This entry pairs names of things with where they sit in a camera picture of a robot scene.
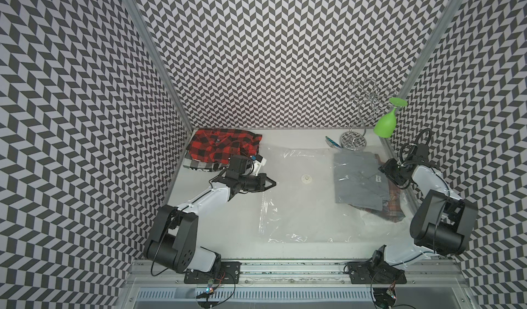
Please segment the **clear plastic vacuum bag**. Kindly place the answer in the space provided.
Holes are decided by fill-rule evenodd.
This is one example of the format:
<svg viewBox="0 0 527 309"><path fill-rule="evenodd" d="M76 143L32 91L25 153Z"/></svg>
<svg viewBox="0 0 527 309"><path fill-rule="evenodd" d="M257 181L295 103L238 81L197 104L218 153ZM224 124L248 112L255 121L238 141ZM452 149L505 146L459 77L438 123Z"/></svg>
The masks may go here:
<svg viewBox="0 0 527 309"><path fill-rule="evenodd" d="M401 190L405 218L389 222L335 202L333 148L266 146L263 172L277 185L262 197L259 234L269 243L365 243L404 238L413 217Z"/></svg>

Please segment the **grey cloth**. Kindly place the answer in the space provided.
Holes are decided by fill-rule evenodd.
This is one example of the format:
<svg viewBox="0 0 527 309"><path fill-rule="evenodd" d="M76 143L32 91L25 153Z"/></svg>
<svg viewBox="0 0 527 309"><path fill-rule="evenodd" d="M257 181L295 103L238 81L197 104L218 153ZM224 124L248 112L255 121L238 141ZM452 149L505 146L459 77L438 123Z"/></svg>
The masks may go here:
<svg viewBox="0 0 527 309"><path fill-rule="evenodd" d="M345 151L333 156L335 202L373 211L390 200L388 179L372 152Z"/></svg>

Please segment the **black white plaid shirt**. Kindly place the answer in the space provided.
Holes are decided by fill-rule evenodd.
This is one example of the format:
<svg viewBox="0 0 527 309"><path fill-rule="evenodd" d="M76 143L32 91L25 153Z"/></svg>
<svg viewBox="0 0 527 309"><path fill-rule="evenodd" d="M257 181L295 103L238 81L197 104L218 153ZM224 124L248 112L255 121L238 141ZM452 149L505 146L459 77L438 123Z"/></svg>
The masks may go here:
<svg viewBox="0 0 527 309"><path fill-rule="evenodd" d="M216 162L201 162L199 160L195 160L192 158L192 156L186 152L184 159L183 159L183 167L190 169L190 170L197 170L202 172L220 172L224 169L226 169L229 165L223 164L223 163L216 163Z"/></svg>

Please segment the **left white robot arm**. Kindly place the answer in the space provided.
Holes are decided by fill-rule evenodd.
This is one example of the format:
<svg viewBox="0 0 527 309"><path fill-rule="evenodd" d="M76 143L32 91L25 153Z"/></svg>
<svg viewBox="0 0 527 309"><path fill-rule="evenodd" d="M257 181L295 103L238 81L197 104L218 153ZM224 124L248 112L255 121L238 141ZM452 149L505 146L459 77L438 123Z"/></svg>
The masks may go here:
<svg viewBox="0 0 527 309"><path fill-rule="evenodd" d="M276 185L265 173L254 176L221 172L210 180L209 189L196 198L158 210L144 244L144 258L177 273L218 273L221 255L198 246L199 218L215 212L236 194L265 192Z"/></svg>

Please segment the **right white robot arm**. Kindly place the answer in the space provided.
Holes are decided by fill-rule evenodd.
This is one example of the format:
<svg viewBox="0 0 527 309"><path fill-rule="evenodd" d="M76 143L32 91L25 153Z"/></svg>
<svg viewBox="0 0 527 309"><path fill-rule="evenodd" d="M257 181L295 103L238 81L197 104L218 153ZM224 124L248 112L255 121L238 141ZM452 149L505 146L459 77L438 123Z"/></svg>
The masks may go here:
<svg viewBox="0 0 527 309"><path fill-rule="evenodd" d="M456 193L431 163L389 159L379 171L394 185L416 185L423 195L410 221L410 240L374 251L371 266L406 270L421 260L462 254L478 217L478 206Z"/></svg>

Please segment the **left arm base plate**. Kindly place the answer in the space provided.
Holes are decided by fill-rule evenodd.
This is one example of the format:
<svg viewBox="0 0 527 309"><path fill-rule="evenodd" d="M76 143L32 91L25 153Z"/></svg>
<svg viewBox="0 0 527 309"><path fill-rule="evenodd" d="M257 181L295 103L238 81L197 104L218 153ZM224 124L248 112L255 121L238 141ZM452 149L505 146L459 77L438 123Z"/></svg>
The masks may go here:
<svg viewBox="0 0 527 309"><path fill-rule="evenodd" d="M223 261L215 271L201 272L188 270L185 273L185 284L207 284L214 280L214 284L238 284L242 263L239 261Z"/></svg>

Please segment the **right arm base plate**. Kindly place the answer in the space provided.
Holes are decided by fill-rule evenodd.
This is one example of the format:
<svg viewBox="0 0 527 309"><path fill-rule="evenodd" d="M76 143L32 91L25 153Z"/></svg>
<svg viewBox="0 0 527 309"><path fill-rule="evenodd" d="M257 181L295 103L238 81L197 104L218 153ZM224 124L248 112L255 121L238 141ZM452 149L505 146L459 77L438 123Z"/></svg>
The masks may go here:
<svg viewBox="0 0 527 309"><path fill-rule="evenodd" d="M349 275L352 284L406 284L405 271L385 262L348 262L344 272Z"/></svg>

